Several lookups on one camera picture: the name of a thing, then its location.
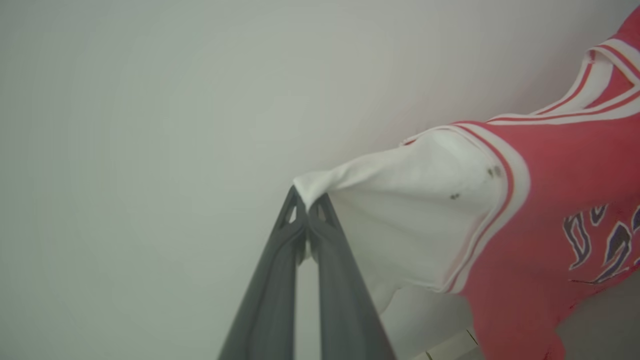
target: basketball jersey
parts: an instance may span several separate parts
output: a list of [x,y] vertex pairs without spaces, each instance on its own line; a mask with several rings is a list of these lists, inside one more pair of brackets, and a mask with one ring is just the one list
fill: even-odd
[[564,359],[559,322],[640,266],[639,49],[640,8],[560,101],[440,127],[504,184],[444,289],[468,299],[487,360]]

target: white surface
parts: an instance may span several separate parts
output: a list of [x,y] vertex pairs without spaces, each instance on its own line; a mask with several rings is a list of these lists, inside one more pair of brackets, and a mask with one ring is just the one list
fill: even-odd
[[551,103],[636,4],[2,1],[0,357],[215,358],[294,176]]

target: clothing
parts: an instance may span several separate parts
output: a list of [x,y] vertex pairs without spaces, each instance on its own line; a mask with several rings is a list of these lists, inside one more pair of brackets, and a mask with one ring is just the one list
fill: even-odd
[[558,323],[640,265],[638,49],[640,8],[588,52],[557,103],[446,127],[507,180],[445,289],[468,298],[489,360],[564,359]]
[[558,323],[640,266],[639,50],[640,8],[554,104],[436,127],[294,184],[308,206],[330,193],[358,265],[382,279],[370,290],[465,296],[487,360],[564,359]]

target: white trim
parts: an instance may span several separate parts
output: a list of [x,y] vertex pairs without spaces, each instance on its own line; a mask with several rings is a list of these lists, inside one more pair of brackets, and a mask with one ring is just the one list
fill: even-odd
[[[636,77],[636,75],[634,74],[634,72],[627,67],[627,65],[624,64],[624,62],[618,57],[616,56],[614,53],[610,52],[609,50],[601,47],[601,45],[608,45],[610,47],[612,47],[613,49],[615,49],[617,52],[619,52],[621,55],[623,55],[624,57],[627,58],[627,60],[629,61],[629,63],[631,63],[636,70],[638,69],[638,67],[640,67],[640,53],[634,49],[633,47],[629,46],[627,43],[621,41],[621,40],[617,40],[617,39],[611,39],[611,40],[607,40],[604,43],[592,48],[592,51],[596,51],[597,54],[599,54],[600,56],[596,57],[596,62],[594,64],[594,67],[592,68],[592,72],[596,72],[595,78],[594,80],[588,80],[587,83],[585,84],[583,91],[580,92],[580,94],[578,96],[576,96],[576,98],[580,98],[578,101],[576,99],[572,99],[571,101],[569,101],[567,104],[562,105],[560,108],[555,109],[554,111],[551,111],[549,113],[545,113],[545,114],[539,114],[536,113],[535,115],[520,115],[520,114],[502,114],[502,115],[498,115],[496,117],[491,118],[488,122],[490,122],[493,125],[533,125],[533,124],[569,124],[569,123],[574,123],[574,122],[582,122],[582,121],[595,121],[595,120],[610,120],[610,119],[620,119],[623,117],[627,117],[627,116],[631,116],[634,114],[634,110],[635,113],[640,111],[640,107],[638,107],[636,101],[632,101],[626,105],[621,106],[620,108],[615,108],[612,109],[610,111],[607,111],[605,113],[601,113],[601,114],[593,114],[593,115],[588,115],[597,111],[600,111],[602,109],[608,108],[610,106],[615,106],[616,104],[628,99],[629,97],[635,95],[640,88],[640,79],[638,77]],[[602,65],[597,65],[597,64],[604,64],[609,62],[611,65],[617,67],[620,72],[622,72],[622,74],[631,82],[635,85],[634,88],[631,88],[629,91],[616,96],[615,98],[603,102],[602,104],[595,106],[593,108],[588,108],[588,109],[582,109],[579,111],[561,111],[562,110],[568,110],[568,105],[571,104],[571,106],[575,106],[576,104],[581,104],[583,106],[587,106],[587,104],[584,104],[585,101],[588,101],[589,99],[597,99],[596,97],[593,97],[593,94],[598,94],[598,96],[600,94],[602,94],[602,91],[604,89],[602,89],[602,91],[594,88],[594,86],[602,86],[602,76],[603,74],[605,74],[608,70],[604,67],[602,67]],[[576,83],[580,83],[582,79],[579,78]],[[575,114],[585,114],[583,117],[576,117]],[[558,116],[558,115],[574,115],[572,117],[567,117],[565,119],[548,119],[545,120],[547,117],[551,117],[551,116]],[[529,119],[529,121],[527,120],[510,120],[510,119]]]
[[625,65],[616,55],[613,55],[610,51],[601,48],[601,45],[611,46],[622,56],[624,56],[629,63],[635,68],[636,71],[640,71],[640,52],[635,47],[627,44],[626,42],[618,39],[609,39],[602,44],[594,47],[594,50],[605,52],[609,54],[609,59],[615,64],[620,71],[631,81],[634,85],[640,85],[640,79]]
[[[624,94],[624,98],[631,97],[640,92],[640,88],[636,88],[633,91],[626,92]],[[609,104],[610,101],[607,101],[604,108],[611,106]],[[625,117],[630,117],[632,115],[636,115],[640,112],[640,96],[636,97],[633,101],[630,101],[628,104],[619,106],[617,108],[611,109],[609,111],[605,111],[602,113],[589,114],[592,112],[600,111],[603,107],[598,106],[596,108],[588,109],[587,111],[577,111],[573,114],[582,114],[586,113],[582,116],[565,116],[558,117],[554,119],[547,120],[494,120],[490,124],[491,125],[560,125],[560,124],[573,124],[576,122],[589,122],[589,121],[599,121],[599,120],[616,120],[623,119]]]
[[[473,264],[480,253],[482,253],[489,240],[491,240],[493,235],[506,225],[520,207],[522,207],[522,204],[529,194],[531,180],[529,178],[529,169],[521,155],[507,142],[490,131],[485,130],[480,126],[466,123],[459,123],[455,126],[439,126],[435,129],[449,129],[463,135],[467,140],[478,146],[478,148],[491,159],[491,162],[495,164],[495,166],[500,168],[504,179],[495,206],[476,229],[467,248],[461,250],[465,251],[463,259],[460,261],[451,276],[446,280],[444,287],[441,290],[447,291],[447,289],[451,288],[447,292],[459,293],[467,282],[468,275]],[[514,179],[513,193],[511,195],[511,201],[509,204],[506,204],[504,211],[500,215],[499,212],[503,208],[503,205],[505,205],[509,195],[509,184],[506,169],[503,167],[500,158],[489,148],[489,146],[464,129],[473,131],[475,134],[492,144],[507,161],[508,167],[511,168]]]
[[[579,90],[580,84],[584,80],[585,73],[587,68],[591,65],[591,70],[587,75],[586,81],[582,89]],[[555,115],[560,114],[567,111],[577,111],[582,110],[592,102],[596,101],[606,90],[607,85],[609,84],[609,80],[611,79],[611,74],[613,73],[613,64],[602,54],[589,51],[582,60],[582,67],[580,68],[580,73],[578,78],[573,83],[573,86],[569,89],[565,96],[562,99],[554,102],[553,104],[546,106],[534,113],[528,115]],[[571,96],[574,96],[573,99],[565,102]],[[548,111],[554,107],[558,106],[556,109],[552,111]]]
[[[478,244],[476,245],[475,251],[471,254],[469,261],[464,265],[461,269],[460,274],[451,289],[451,293],[459,293],[464,288],[467,283],[467,279],[469,277],[469,273],[474,263],[489,243],[491,238],[500,231],[510,220],[513,218],[513,215],[522,207],[527,196],[529,195],[529,190],[531,188],[531,178],[529,177],[529,169],[523,157],[506,141],[493,134],[489,130],[485,128],[473,125],[473,124],[458,124],[460,127],[464,127],[473,131],[478,136],[485,139],[487,142],[492,144],[504,157],[507,161],[508,166],[511,168],[511,173],[513,175],[513,193],[511,194],[511,201],[506,204],[506,208],[500,214],[498,218],[491,224],[489,228],[484,232],[482,238],[477,239]],[[480,234],[481,229],[478,229],[476,234]]]

